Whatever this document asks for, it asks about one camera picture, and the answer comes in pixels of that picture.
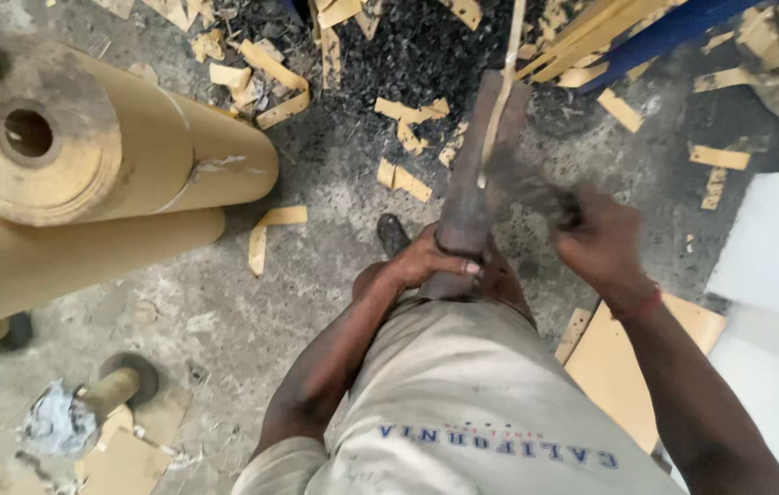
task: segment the dirty floor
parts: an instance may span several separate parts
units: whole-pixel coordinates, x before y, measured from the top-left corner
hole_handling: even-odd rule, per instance
[[[0,29],[40,33],[81,50],[108,36],[106,62],[149,63],[163,87],[208,100],[208,66],[194,60],[186,34],[141,3],[124,21],[89,0],[53,7],[0,0]],[[698,47],[707,38],[662,56],[636,83],[616,84],[646,116],[637,134],[596,105],[596,94],[536,91],[516,163],[497,178],[503,207],[495,235],[552,345],[572,310],[595,308],[597,297],[560,265],[544,220],[528,205],[526,179],[535,167],[562,184],[594,182],[640,208],[649,275],[667,292],[723,311],[724,302],[703,287],[750,178],[779,171],[779,120],[746,87],[691,93],[693,76],[734,67],[738,57],[732,43],[702,55]],[[193,392],[174,446],[204,453],[202,462],[167,471],[154,493],[230,490],[286,369],[349,302],[359,271],[384,259],[374,234],[378,216],[395,212],[412,232],[437,220],[450,176],[432,149],[398,159],[433,187],[430,202],[378,185],[381,150],[395,144],[393,122],[373,129],[333,115],[319,99],[267,134],[280,150],[280,182],[262,201],[227,208],[228,229],[215,245],[33,308],[31,347],[0,355],[0,471],[19,468],[12,466],[21,448],[15,429],[49,380],[86,383],[104,358],[136,351],[159,366],[164,384]],[[749,167],[729,175],[719,209],[701,209],[710,167],[688,162],[688,143],[725,148],[741,138],[744,151],[755,152]],[[307,205],[308,223],[271,228],[264,275],[256,280],[246,265],[249,230],[269,208],[297,204]],[[687,235],[695,237],[691,251]],[[156,321],[134,319],[143,300],[156,307]],[[69,462],[43,463],[59,484],[74,477]]]

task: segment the red thread bracelet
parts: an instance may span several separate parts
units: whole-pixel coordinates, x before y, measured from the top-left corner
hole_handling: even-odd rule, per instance
[[[656,308],[661,304],[661,287],[655,287],[653,293],[649,294],[646,298],[640,300],[637,304],[637,308],[630,311],[625,311],[621,314],[612,312],[612,319],[616,321],[630,320],[645,314],[647,311]]]

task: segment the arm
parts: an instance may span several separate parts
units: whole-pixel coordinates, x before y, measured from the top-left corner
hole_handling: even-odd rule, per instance
[[[655,291],[640,268],[639,215],[585,190],[585,224],[554,232],[560,258],[630,314]],[[693,495],[779,494],[779,464],[722,377],[664,305],[623,322],[653,401],[659,435]]]
[[[324,442],[325,428],[356,379],[374,333],[407,288],[436,271],[477,275],[469,260],[439,252],[436,224],[424,229],[405,251],[386,264],[340,316],[298,356],[267,406],[254,459],[267,447],[293,437]]]

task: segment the hand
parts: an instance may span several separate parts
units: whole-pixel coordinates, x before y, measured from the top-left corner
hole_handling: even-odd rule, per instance
[[[648,279],[640,268],[640,214],[587,186],[579,194],[583,223],[552,232],[558,256],[601,294]]]
[[[448,256],[439,251],[435,242],[436,229],[438,223],[427,225],[405,251],[387,264],[379,276],[389,280],[397,289],[403,291],[420,287],[437,271],[447,271],[456,275],[478,275],[481,267],[475,262]]]

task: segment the roll core hole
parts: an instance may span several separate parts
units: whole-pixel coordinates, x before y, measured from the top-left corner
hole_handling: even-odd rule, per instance
[[[43,157],[54,144],[54,131],[38,112],[17,109],[5,117],[4,131],[8,144],[27,158]]]

